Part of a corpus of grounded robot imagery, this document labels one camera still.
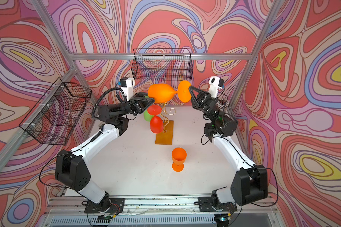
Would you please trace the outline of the orange wine glass front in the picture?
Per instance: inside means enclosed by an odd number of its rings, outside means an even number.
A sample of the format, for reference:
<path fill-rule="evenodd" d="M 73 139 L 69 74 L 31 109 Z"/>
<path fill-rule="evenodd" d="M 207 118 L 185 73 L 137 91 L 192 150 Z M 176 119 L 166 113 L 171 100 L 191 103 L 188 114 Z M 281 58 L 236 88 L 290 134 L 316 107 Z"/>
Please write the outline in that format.
<path fill-rule="evenodd" d="M 172 153 L 172 169 L 175 172 L 181 172 L 184 169 L 184 162 L 187 158 L 187 152 L 183 148 L 175 148 Z"/>

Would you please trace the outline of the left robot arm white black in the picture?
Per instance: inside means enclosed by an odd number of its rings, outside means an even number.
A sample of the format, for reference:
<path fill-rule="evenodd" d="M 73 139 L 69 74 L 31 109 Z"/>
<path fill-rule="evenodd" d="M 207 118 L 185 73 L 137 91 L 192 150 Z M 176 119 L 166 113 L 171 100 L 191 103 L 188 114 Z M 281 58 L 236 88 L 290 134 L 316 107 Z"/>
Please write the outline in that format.
<path fill-rule="evenodd" d="M 118 104 L 110 105 L 100 105 L 97 102 L 93 107 L 92 117 L 103 122 L 99 131 L 77 147 L 69 151 L 61 150 L 53 158 L 56 161 L 55 179 L 61 182 L 64 188 L 74 190 L 85 197 L 87 204 L 94 206 L 97 213 L 108 213 L 113 203 L 109 193 L 92 180 L 87 165 L 106 145 L 128 129 L 128 114 L 142 114 L 154 103 L 154 98 L 149 97 L 147 93 L 128 95 L 120 88 L 108 89 L 98 101 L 114 91 L 120 91 L 125 99 L 119 98 Z"/>

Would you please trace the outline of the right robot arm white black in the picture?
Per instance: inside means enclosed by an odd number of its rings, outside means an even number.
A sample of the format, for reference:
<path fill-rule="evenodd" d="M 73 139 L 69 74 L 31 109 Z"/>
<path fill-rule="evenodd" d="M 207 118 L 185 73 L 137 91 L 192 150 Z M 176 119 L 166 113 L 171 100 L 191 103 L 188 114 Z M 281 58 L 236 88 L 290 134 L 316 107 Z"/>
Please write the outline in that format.
<path fill-rule="evenodd" d="M 255 164 L 232 141 L 238 121 L 218 107 L 218 98 L 196 87 L 189 87 L 192 108 L 200 110 L 205 124 L 204 136 L 224 155 L 233 170 L 230 186 L 216 189 L 211 198 L 213 207 L 219 211 L 228 203 L 240 207 L 248 204 L 259 206 L 258 202 L 268 197 L 268 173 L 273 170 L 264 165 Z"/>

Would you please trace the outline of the red wine glass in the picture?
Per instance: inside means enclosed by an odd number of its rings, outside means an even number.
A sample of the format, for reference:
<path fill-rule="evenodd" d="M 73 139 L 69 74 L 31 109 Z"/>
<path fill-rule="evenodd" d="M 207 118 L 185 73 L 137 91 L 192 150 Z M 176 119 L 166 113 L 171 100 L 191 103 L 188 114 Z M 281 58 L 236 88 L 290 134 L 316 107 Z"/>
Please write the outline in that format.
<path fill-rule="evenodd" d="M 159 114 L 162 112 L 162 108 L 157 105 L 152 105 L 148 108 L 148 114 L 152 116 L 150 120 L 150 129 L 153 133 L 161 133 L 163 132 L 164 125 L 162 119 L 159 117 Z"/>

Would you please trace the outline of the orange wine glass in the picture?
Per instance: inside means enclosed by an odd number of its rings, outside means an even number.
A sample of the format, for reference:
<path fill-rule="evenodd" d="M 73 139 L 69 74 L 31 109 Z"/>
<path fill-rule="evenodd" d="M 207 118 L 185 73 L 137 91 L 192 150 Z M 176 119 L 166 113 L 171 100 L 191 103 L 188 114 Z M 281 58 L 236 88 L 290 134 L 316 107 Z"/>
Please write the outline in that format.
<path fill-rule="evenodd" d="M 175 148 L 172 153 L 172 169 L 175 172 L 181 172 L 184 169 L 184 162 L 187 158 L 187 152 L 183 148 Z"/>
<path fill-rule="evenodd" d="M 177 90 L 168 84 L 153 84 L 149 87 L 148 96 L 153 98 L 156 104 L 167 103 L 172 100 L 175 95 L 178 96 L 182 103 L 187 103 L 191 100 L 189 91 L 190 86 L 191 83 L 187 80 L 181 81 Z"/>

